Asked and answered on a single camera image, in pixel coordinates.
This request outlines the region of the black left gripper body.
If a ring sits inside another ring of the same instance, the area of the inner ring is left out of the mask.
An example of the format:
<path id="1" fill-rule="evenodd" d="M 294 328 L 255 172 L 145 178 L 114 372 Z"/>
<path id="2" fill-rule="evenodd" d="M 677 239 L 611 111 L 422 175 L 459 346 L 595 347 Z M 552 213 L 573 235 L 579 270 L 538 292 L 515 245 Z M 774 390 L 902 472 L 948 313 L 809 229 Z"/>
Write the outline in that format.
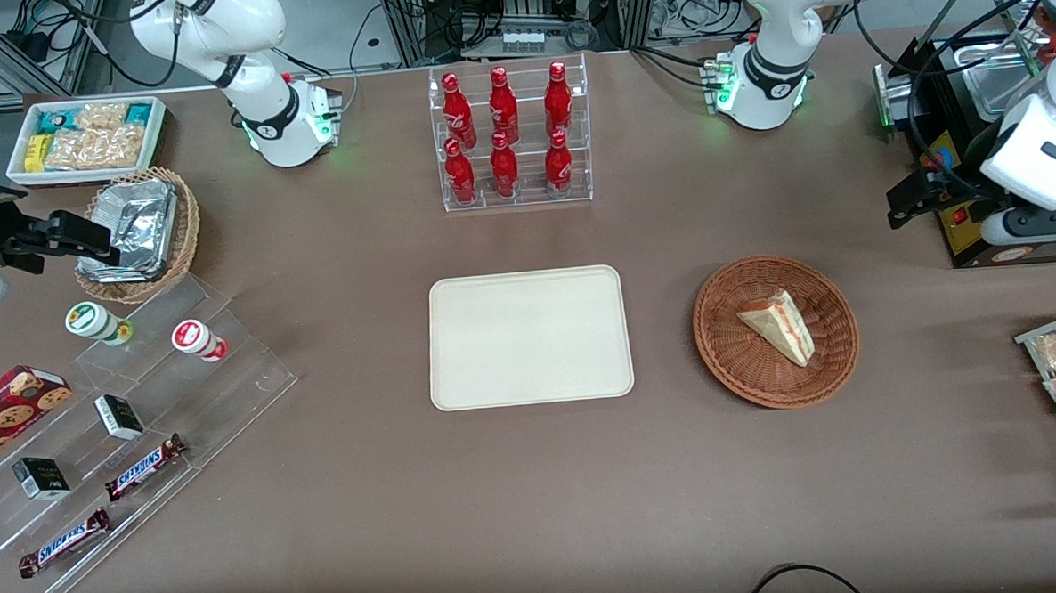
<path id="1" fill-rule="evenodd" d="M 982 175 L 962 176 L 951 168 L 923 166 L 922 174 L 927 181 L 930 197 L 923 200 L 923 210 L 945 211 L 948 208 L 964 209 L 966 219 L 973 223 L 984 223 L 992 214 L 1001 211 L 1008 205 L 1004 190 L 988 181 L 977 183 Z"/>

